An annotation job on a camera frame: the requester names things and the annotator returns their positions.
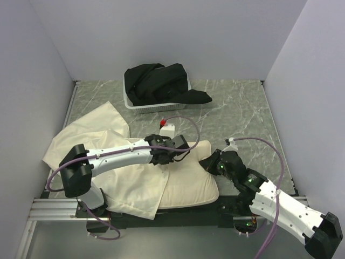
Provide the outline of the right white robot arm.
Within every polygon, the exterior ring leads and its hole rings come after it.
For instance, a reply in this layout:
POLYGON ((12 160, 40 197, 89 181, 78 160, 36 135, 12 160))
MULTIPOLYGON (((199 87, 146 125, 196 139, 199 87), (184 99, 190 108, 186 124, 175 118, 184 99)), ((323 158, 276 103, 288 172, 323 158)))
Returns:
POLYGON ((229 179, 239 191, 237 211, 275 222, 296 237, 313 258, 332 258, 343 239, 338 217, 305 206, 278 190, 261 173, 247 168, 236 151, 216 150, 199 163, 208 173, 229 179))

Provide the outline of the cream satin pillowcase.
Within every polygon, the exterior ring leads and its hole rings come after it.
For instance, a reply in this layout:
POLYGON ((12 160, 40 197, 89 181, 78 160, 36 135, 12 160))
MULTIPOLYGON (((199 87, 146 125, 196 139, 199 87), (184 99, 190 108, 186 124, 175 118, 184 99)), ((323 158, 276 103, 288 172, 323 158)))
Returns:
POLYGON ((130 165, 117 168, 119 159, 105 156, 112 150, 142 146, 140 139, 129 137, 129 126, 110 102, 106 102, 72 122, 58 133, 46 151, 43 161, 56 170, 73 146, 83 144, 94 160, 96 175, 92 184, 103 190, 108 210, 153 220, 160 205, 169 172, 166 165, 143 163, 148 149, 129 152, 130 165))

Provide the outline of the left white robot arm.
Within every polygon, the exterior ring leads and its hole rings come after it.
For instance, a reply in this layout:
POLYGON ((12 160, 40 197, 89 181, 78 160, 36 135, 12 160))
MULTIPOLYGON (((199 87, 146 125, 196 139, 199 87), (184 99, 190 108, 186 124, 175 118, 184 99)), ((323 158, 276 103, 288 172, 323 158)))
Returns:
POLYGON ((110 199, 103 188, 92 182, 93 177, 131 165, 167 165, 190 150, 182 135, 170 138, 152 134, 131 144, 106 149, 87 150, 78 144, 59 164, 63 192, 67 198, 80 199, 85 209, 101 217, 110 210, 110 199))

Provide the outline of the cream pillow with bear print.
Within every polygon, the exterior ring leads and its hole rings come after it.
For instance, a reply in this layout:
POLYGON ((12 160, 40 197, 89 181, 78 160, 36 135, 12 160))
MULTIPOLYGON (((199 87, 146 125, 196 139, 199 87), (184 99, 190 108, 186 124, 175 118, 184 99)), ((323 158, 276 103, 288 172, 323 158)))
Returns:
POLYGON ((200 141, 183 161, 165 166, 132 165, 128 172, 133 178, 136 197, 132 201, 147 202, 153 210, 186 208, 206 205, 219 197, 217 184, 199 162, 211 155, 211 144, 200 141))

